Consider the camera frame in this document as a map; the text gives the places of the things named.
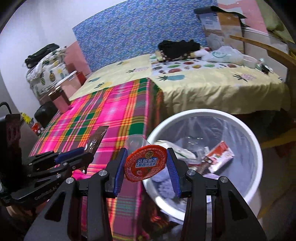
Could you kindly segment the brown coffee stick sachet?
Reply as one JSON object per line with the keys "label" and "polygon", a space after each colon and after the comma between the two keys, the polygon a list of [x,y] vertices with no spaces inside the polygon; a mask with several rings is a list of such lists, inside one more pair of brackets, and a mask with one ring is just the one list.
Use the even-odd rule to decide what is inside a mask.
{"label": "brown coffee stick sachet", "polygon": [[87,154],[88,157],[90,157],[89,154],[92,154],[94,158],[96,151],[99,148],[99,145],[101,144],[107,130],[108,126],[100,126],[89,138],[83,154]]}

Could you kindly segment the white foam net sleeve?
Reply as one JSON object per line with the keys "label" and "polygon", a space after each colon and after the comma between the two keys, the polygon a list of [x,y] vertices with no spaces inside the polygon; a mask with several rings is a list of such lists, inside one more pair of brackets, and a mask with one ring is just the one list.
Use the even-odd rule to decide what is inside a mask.
{"label": "white foam net sleeve", "polygon": [[161,197],[165,199],[173,199],[175,197],[169,172],[166,168],[152,176],[152,181],[156,183],[158,193]]}

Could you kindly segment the red round foil lid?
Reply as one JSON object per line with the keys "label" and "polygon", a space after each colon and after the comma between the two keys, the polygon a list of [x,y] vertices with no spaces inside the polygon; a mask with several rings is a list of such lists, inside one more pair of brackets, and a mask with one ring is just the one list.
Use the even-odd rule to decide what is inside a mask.
{"label": "red round foil lid", "polygon": [[147,145],[131,153],[125,162],[128,181],[138,182],[151,178],[166,166],[167,150],[158,145]]}

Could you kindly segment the red strawberry milk carton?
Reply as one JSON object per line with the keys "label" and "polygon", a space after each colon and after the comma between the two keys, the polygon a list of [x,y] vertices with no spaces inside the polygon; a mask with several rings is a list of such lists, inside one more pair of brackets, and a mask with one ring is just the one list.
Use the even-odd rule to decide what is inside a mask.
{"label": "red strawberry milk carton", "polygon": [[209,163],[208,170],[210,173],[215,173],[234,157],[235,155],[233,151],[229,148],[226,142],[221,141],[208,154],[205,155],[204,160]]}

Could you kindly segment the white paper bag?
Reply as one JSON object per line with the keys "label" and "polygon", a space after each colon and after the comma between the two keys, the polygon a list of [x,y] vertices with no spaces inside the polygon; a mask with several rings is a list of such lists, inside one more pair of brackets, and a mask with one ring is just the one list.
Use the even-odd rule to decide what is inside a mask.
{"label": "white paper bag", "polygon": [[172,142],[165,141],[165,140],[158,140],[154,144],[164,147],[166,149],[172,148],[176,157],[179,160],[186,161],[189,164],[199,164],[200,163],[200,161],[197,160],[197,157],[195,154],[193,154],[192,152],[190,152],[187,149],[184,149],[182,147],[179,147],[179,146],[173,144]]}

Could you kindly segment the white round trash bin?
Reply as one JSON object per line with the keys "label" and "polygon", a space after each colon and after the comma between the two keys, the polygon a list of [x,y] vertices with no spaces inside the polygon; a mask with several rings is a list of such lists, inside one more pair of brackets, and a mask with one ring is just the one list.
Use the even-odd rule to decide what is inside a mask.
{"label": "white round trash bin", "polygon": [[[238,118],[213,109],[193,109],[177,113],[160,123],[149,135],[147,142],[165,140],[189,150],[199,164],[190,169],[205,177],[225,176],[250,204],[260,184],[263,158],[259,142],[251,129]],[[204,160],[216,145],[226,142],[235,157],[215,173],[208,170]]]}

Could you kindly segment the black suitcase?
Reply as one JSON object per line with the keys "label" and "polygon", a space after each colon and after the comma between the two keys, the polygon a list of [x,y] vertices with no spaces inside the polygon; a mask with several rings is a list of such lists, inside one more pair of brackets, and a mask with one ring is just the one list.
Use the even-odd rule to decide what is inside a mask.
{"label": "black suitcase", "polygon": [[57,112],[58,109],[56,108],[55,104],[53,104],[52,101],[48,101],[38,108],[34,114],[34,117],[43,128],[46,128]]}

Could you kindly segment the pink plaid tablecloth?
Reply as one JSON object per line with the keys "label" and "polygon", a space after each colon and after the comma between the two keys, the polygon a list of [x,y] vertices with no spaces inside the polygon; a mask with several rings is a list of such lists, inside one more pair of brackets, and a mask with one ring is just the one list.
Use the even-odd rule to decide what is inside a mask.
{"label": "pink plaid tablecloth", "polygon": [[[91,177],[113,160],[128,137],[148,137],[163,120],[164,94],[149,78],[140,78],[83,95],[71,102],[65,113],[57,113],[31,150],[31,155],[64,153],[99,142],[86,171],[76,170],[77,180]],[[144,187],[123,181],[118,197],[107,201],[114,240],[147,240],[140,225]]]}

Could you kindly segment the pink storage box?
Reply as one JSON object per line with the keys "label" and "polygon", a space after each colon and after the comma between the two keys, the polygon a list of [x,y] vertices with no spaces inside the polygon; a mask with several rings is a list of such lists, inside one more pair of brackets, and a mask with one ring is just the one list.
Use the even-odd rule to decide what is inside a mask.
{"label": "pink storage box", "polygon": [[82,85],[78,78],[77,71],[73,71],[55,85],[56,88],[62,88],[68,99],[70,99],[81,86]]}

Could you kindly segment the pineapple print bedding pile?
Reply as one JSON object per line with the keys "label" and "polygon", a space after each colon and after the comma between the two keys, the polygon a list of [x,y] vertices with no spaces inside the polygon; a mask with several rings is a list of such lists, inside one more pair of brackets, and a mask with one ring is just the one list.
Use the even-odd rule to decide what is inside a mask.
{"label": "pineapple print bedding pile", "polygon": [[58,48],[41,59],[34,68],[27,71],[26,80],[37,100],[57,82],[69,75],[64,61],[65,56],[66,47]]}

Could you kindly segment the black bag on pile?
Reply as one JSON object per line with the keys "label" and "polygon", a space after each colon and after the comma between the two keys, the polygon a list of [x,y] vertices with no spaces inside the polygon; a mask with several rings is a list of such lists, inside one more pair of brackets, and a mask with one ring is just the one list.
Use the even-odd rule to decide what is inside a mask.
{"label": "black bag on pile", "polygon": [[54,43],[48,44],[48,45],[44,46],[42,49],[40,49],[39,51],[37,51],[36,53],[29,55],[27,57],[27,59],[25,59],[25,64],[26,64],[27,68],[32,69],[33,67],[35,67],[39,63],[39,61],[41,59],[43,59],[46,55],[55,51],[59,47],[60,47],[59,45],[54,44]]}

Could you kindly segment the yellow pineapple bed sheet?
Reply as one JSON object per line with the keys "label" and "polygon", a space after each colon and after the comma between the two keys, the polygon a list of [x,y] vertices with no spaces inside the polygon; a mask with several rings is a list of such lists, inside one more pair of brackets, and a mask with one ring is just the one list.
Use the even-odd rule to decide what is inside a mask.
{"label": "yellow pineapple bed sheet", "polygon": [[241,66],[215,63],[200,59],[160,63],[155,54],[106,65],[95,71],[70,98],[113,87],[140,78],[152,80],[164,94],[169,114],[209,108],[230,114],[245,102],[238,91],[237,74],[232,70]]}

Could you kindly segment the wooden chair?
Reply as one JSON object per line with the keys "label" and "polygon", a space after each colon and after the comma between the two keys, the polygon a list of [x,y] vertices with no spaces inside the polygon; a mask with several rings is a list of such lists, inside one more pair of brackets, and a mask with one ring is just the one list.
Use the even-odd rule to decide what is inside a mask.
{"label": "wooden chair", "polygon": [[295,142],[295,58],[285,43],[272,45],[256,40],[230,36],[244,43],[244,54],[273,69],[269,75],[241,66],[233,69],[237,74],[238,91],[245,102],[232,113],[238,115],[254,132],[262,149]]}

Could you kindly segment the black clothing on bed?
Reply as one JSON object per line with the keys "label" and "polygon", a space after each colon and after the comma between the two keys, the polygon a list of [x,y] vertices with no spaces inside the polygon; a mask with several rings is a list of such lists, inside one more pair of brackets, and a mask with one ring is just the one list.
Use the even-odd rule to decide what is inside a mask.
{"label": "black clothing on bed", "polygon": [[200,50],[200,44],[194,40],[181,40],[178,42],[163,40],[158,44],[159,51],[162,51],[169,59],[174,60],[185,54]]}

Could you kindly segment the white plastic bag on bed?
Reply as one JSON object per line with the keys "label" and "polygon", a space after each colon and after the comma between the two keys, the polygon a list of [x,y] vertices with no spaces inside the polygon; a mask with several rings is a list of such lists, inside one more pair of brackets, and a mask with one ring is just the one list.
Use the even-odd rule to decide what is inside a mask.
{"label": "white plastic bag on bed", "polygon": [[255,65],[258,63],[258,60],[254,57],[242,54],[240,51],[230,46],[222,46],[218,50],[208,52],[201,58],[201,60],[207,62],[243,65],[249,68],[255,68]]}

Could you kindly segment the blue floral headboard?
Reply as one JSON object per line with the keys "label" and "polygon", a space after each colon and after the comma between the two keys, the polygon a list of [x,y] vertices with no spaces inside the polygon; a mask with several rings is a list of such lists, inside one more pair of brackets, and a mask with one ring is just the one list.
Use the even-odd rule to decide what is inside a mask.
{"label": "blue floral headboard", "polygon": [[74,35],[91,69],[143,54],[151,54],[163,40],[195,42],[206,37],[194,9],[217,1],[124,1],[82,21]]}

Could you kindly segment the small green can on bed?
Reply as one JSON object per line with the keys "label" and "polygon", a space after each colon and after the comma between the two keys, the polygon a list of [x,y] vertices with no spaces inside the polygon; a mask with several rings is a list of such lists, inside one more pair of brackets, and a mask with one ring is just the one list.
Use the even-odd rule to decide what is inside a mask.
{"label": "small green can on bed", "polygon": [[263,58],[260,58],[258,60],[258,62],[255,64],[255,68],[266,75],[269,75],[269,73],[274,73],[273,69],[265,64],[265,61]]}

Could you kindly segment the cardboard box by bed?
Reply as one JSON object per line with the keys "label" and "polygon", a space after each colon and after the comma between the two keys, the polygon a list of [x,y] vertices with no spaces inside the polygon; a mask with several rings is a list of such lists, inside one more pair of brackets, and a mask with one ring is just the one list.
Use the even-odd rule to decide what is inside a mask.
{"label": "cardboard box by bed", "polygon": [[246,17],[237,11],[228,11],[218,6],[206,6],[194,9],[200,20],[208,47],[218,50],[222,46],[230,46],[242,54],[244,44],[230,36],[242,37],[242,19]]}

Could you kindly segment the green curtain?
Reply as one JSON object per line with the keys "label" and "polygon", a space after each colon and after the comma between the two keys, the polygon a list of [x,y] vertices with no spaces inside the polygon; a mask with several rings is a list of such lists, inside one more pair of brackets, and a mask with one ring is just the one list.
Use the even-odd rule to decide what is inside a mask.
{"label": "green curtain", "polygon": [[285,42],[295,43],[291,34],[288,32],[286,26],[280,20],[275,11],[264,0],[257,0],[256,2],[267,30],[269,32],[273,32]]}

